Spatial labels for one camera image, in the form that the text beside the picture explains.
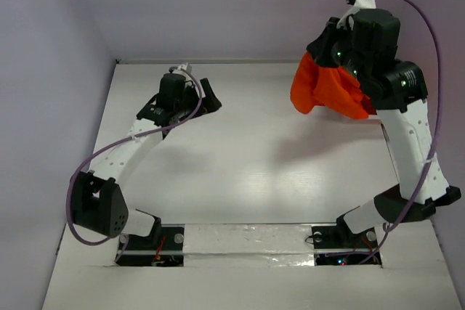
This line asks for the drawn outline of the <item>orange t shirt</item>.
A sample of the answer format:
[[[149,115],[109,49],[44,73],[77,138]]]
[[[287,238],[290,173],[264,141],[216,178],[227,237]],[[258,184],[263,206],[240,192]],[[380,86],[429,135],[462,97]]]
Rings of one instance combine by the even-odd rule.
[[[375,115],[371,99],[360,88],[360,82],[343,68],[322,68],[305,53],[296,70],[290,90],[295,109],[310,113],[314,107],[327,107],[354,120]]]

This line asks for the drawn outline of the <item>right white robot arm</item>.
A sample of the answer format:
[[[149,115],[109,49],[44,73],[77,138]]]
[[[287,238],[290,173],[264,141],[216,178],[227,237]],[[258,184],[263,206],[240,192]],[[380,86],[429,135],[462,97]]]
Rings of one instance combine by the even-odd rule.
[[[332,17],[307,51],[320,68],[343,68],[372,101],[389,137],[398,183],[336,220],[334,237],[351,246],[381,224],[423,221],[461,198],[436,158],[421,68],[396,57],[400,21],[384,9]]]

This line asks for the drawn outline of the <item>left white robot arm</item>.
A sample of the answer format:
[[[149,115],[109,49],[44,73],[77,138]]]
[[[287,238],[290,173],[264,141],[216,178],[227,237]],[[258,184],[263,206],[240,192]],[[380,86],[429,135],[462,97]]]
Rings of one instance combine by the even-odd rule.
[[[183,64],[170,68],[153,95],[136,114],[127,135],[87,158],[72,175],[66,198],[66,217],[74,237],[85,245],[77,227],[100,234],[105,240],[124,236],[144,248],[161,239],[161,220],[153,214],[130,209],[122,188],[145,156],[169,132],[194,118],[220,109],[222,103],[207,78],[198,80]]]

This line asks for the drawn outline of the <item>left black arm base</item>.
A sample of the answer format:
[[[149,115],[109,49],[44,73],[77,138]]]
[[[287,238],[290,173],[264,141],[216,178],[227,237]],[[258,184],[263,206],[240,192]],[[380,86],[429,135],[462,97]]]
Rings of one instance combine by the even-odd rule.
[[[118,266],[178,267],[184,265],[184,225],[161,225],[155,242],[130,235],[124,242],[121,238],[117,252]]]

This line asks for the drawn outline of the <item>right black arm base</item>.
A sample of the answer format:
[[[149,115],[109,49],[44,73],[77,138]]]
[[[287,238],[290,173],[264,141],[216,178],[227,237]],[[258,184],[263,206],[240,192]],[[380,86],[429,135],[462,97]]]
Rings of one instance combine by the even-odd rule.
[[[316,225],[304,241],[313,247],[317,266],[382,265],[374,228],[342,237],[336,225]]]

